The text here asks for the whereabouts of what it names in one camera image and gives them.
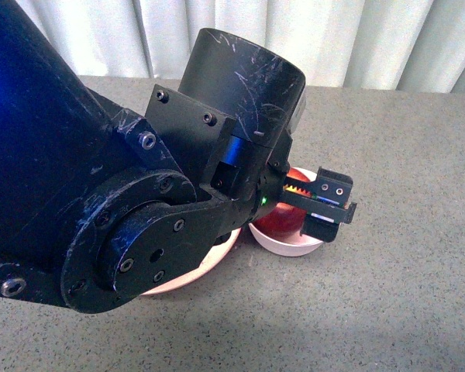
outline black cylinder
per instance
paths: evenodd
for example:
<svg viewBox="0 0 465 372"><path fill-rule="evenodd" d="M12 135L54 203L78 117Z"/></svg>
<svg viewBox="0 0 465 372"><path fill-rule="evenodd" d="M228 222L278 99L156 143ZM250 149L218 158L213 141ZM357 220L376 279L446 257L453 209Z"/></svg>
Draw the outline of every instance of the black cylinder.
<svg viewBox="0 0 465 372"><path fill-rule="evenodd" d="M99 152L110 125L24 11L1 0L0 247Z"/></svg>
<svg viewBox="0 0 465 372"><path fill-rule="evenodd" d="M284 58L230 33L202 29L179 91L237 122L233 135L274 148L305 86Z"/></svg>

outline white bowl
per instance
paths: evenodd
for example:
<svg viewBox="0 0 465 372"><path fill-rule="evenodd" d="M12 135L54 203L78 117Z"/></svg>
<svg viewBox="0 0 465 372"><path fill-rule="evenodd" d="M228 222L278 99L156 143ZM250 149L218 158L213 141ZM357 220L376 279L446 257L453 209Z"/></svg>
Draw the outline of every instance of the white bowl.
<svg viewBox="0 0 465 372"><path fill-rule="evenodd" d="M203 275L207 274L211 269L217 266L222 258L226 256L231 248L233 248L240 232L241 229L234 230L231 232L231 236L227 242L219 244L218 246L213 246L197 269L181 275L180 277L176 277L172 281L168 281L167 283L159 285L158 287L143 293L142 296L158 295L159 293L173 291L174 289L184 287L186 284L190 284L192 281L196 281Z"/></svg>
<svg viewBox="0 0 465 372"><path fill-rule="evenodd" d="M314 181L317 178L317 174L303 168L296 168L301 171L310 181ZM321 240L312 238L311 236L300 235L300 232L295 232L289 237L282 241L270 238L265 235L259 229L257 229L252 223L248 225L250 231L253 234L255 240L266 250L272 253L276 253L280 256L286 257L298 257L305 254L311 253L319 248L322 243Z"/></svg>

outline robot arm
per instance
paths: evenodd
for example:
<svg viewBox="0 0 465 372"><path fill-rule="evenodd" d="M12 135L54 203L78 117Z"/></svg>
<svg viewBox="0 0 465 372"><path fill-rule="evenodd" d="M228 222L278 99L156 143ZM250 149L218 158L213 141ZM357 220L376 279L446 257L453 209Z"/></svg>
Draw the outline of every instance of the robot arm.
<svg viewBox="0 0 465 372"><path fill-rule="evenodd" d="M108 311L279 201L334 240L356 207L351 178L286 177L304 87L283 58L203 29L178 91L156 85L142 116L87 89L0 1L0 296Z"/></svg>

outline bowl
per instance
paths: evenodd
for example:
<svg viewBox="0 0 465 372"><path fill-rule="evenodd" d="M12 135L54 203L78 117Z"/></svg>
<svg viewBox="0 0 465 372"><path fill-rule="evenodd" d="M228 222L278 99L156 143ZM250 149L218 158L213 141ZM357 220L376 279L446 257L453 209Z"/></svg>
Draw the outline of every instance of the bowl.
<svg viewBox="0 0 465 372"><path fill-rule="evenodd" d="M314 181L317 178L317 174L306 170L303 168L296 168L301 171L305 176L308 177L310 181ZM321 240L312 238L307 235L300 235L300 232L295 232L290 236L282 239L276 240L265 235L259 229L257 229L253 223L248 225L250 231L253 234L255 240L266 250L269 250L272 253L276 253L280 256L285 257L299 257L304 256L305 254L311 253L317 248L319 248L322 243Z"/></svg>

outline blue light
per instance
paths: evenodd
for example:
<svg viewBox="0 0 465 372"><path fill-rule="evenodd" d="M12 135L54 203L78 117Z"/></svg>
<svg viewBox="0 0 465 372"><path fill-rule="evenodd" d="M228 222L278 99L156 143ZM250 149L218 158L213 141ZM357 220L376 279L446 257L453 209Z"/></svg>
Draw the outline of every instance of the blue light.
<svg viewBox="0 0 465 372"><path fill-rule="evenodd" d="M227 151L224 155L224 163L235 165L241 151L241 141L242 139L238 137L230 137L229 145L227 146Z"/></svg>

